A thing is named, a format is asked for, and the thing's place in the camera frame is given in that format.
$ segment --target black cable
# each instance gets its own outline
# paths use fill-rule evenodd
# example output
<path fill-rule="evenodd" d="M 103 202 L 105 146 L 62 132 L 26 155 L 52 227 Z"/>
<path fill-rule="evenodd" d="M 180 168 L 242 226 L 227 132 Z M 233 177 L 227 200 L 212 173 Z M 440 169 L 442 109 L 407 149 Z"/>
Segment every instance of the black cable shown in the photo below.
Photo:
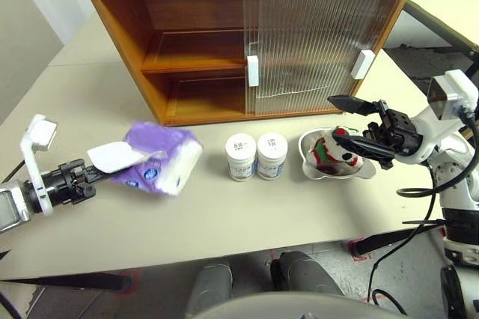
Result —
<path fill-rule="evenodd" d="M 429 174 L 431 176 L 431 180 L 433 182 L 433 188 L 436 188 L 436 179 L 434 177 L 433 169 L 429 167 Z M 431 197 L 431 202 L 429 203 L 429 208 L 427 208 L 427 213 L 426 216 L 424 217 L 424 221 L 429 220 L 431 213 L 433 212 L 434 204 L 436 203 L 436 193 L 433 192 L 432 197 Z M 370 302 L 370 296 L 371 296 L 371 288 L 373 287 L 373 277 L 374 277 L 374 272 L 376 271 L 377 267 L 379 266 L 379 263 L 381 263 L 383 260 L 385 260 L 387 257 L 390 255 L 393 255 L 395 252 L 397 252 L 399 249 L 403 248 L 407 243 L 409 243 L 412 238 L 415 237 L 415 235 L 424 227 L 424 223 L 420 224 L 416 227 L 416 229 L 397 247 L 393 248 L 386 254 L 384 254 L 381 258 L 379 258 L 373 265 L 373 269 L 371 270 L 371 274 L 369 275 L 369 284 L 367 285 L 367 302 Z"/>
<path fill-rule="evenodd" d="M 5 310 L 10 314 L 10 316 L 13 319 L 22 319 L 21 315 L 19 312 L 15 309 L 14 306 L 12 306 L 12 303 L 3 295 L 2 292 L 0 292 L 0 303 L 3 305 Z"/>
<path fill-rule="evenodd" d="M 404 314 L 404 315 L 407 315 L 406 311 L 404 310 L 404 308 L 402 307 L 401 304 L 399 304 L 399 302 L 392 296 L 390 295 L 390 293 L 388 293 L 387 291 L 384 291 L 382 289 L 374 289 L 373 290 L 373 301 L 374 301 L 374 304 L 376 304 L 377 306 L 379 306 L 379 303 L 377 302 L 377 299 L 376 299 L 376 294 L 382 294 L 384 295 L 386 298 L 388 298 L 391 303 L 394 304 L 394 306 L 397 308 L 397 310 L 399 310 L 399 312 L 401 314 Z"/>
<path fill-rule="evenodd" d="M 8 182 L 10 179 L 13 178 L 13 176 L 25 165 L 25 160 L 20 162 L 14 169 L 13 171 L 10 172 L 10 174 L 5 177 L 5 179 L 2 181 L 2 183 Z"/>
<path fill-rule="evenodd" d="M 463 120 L 463 123 L 471 128 L 472 131 L 472 138 L 474 140 L 474 148 L 478 147 L 479 144 L 479 133 L 478 129 L 476 127 L 476 123 L 474 120 L 473 116 L 467 116 L 466 114 L 461 115 L 461 119 Z M 448 188 L 451 188 L 452 186 L 455 186 L 458 184 L 460 181 L 464 180 L 471 174 L 471 172 L 476 168 L 476 166 L 479 164 L 479 151 L 475 151 L 474 155 L 471 158 L 471 162 L 464 168 L 462 172 L 460 172 L 456 177 L 451 179 L 450 181 L 441 184 L 440 186 L 437 186 L 436 188 L 428 189 L 428 188 L 402 188 L 396 191 L 398 195 L 401 197 L 406 197 L 406 198 L 421 198 L 421 197 L 427 197 L 432 194 L 437 194 L 439 192 L 442 192 Z"/>

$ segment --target floor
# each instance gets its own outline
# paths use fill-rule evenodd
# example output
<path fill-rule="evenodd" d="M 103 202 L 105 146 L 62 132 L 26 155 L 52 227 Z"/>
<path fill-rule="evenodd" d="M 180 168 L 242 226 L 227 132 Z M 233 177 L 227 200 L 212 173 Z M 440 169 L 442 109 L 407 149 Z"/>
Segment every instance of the floor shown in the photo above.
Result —
<path fill-rule="evenodd" d="M 461 54 L 447 50 L 400 47 L 386 52 L 418 87 L 427 92 L 429 78 L 445 70 L 466 70 L 470 61 Z M 376 272 L 374 287 L 393 294 L 414 318 L 443 318 L 439 269 L 445 264 L 442 238 L 438 231 L 421 234 L 394 256 L 384 261 Z M 288 248 L 301 250 L 318 261 L 351 298 L 364 300 L 367 279 L 373 260 L 390 248 L 380 249 L 363 261 L 355 261 L 345 249 L 345 243 L 315 243 Z M 229 258 L 234 274 L 233 297 L 242 297 L 271 291 L 269 263 L 284 250 L 271 249 L 235 255 Z M 184 318 L 186 302 L 198 271 L 207 261 L 195 261 L 158 267 L 145 267 L 129 271 L 138 278 L 134 294 L 115 295 L 109 292 L 72 290 L 66 288 L 36 288 L 28 286 L 29 295 L 13 297 L 23 305 L 19 310 L 28 318 Z M 5 294 L 24 285 L 1 284 Z M 381 306 L 394 310 L 387 300 Z M 0 308 L 0 318 L 8 318 Z"/>

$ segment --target white lid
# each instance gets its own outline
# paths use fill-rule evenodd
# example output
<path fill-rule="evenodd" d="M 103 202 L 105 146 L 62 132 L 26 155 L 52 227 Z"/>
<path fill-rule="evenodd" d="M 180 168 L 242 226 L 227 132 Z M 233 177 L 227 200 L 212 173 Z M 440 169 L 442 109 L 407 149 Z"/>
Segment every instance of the white lid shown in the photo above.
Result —
<path fill-rule="evenodd" d="M 287 140 L 281 134 L 263 134 L 257 141 L 257 151 L 268 160 L 279 160 L 286 156 Z"/>
<path fill-rule="evenodd" d="M 228 138 L 225 150 L 231 159 L 244 162 L 256 155 L 256 142 L 250 135 L 238 133 Z"/>

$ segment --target gray floor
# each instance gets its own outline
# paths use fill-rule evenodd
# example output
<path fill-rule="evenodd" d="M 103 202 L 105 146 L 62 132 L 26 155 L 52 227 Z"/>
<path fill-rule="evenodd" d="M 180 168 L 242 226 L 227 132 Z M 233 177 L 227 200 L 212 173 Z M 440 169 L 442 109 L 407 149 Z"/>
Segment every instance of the gray floor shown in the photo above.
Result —
<path fill-rule="evenodd" d="M 320 263 L 346 296 L 364 300 L 373 262 L 392 246 L 375 251 L 364 261 L 354 261 L 345 243 L 264 250 L 229 257 L 234 276 L 232 297 L 271 291 L 269 263 L 285 250 L 301 250 Z M 141 268 L 134 294 L 48 288 L 29 318 L 183 318 L 186 302 L 198 271 L 208 261 Z M 445 264 L 442 236 L 435 230 L 417 236 L 409 245 L 384 261 L 376 272 L 374 287 L 387 290 L 414 318 L 443 318 L 439 270 Z M 379 304 L 394 310 L 386 299 Z"/>

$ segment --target wooden shelf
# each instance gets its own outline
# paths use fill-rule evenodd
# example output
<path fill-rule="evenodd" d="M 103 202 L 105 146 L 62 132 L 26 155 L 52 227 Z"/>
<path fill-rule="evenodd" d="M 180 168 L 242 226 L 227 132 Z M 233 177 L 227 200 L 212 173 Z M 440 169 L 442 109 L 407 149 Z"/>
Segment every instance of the wooden shelf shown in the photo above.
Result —
<path fill-rule="evenodd" d="M 167 125 L 205 124 L 245 119 L 245 79 L 172 81 Z"/>
<path fill-rule="evenodd" d="M 245 65 L 242 31 L 165 32 L 153 37 L 141 71 L 235 70 Z"/>

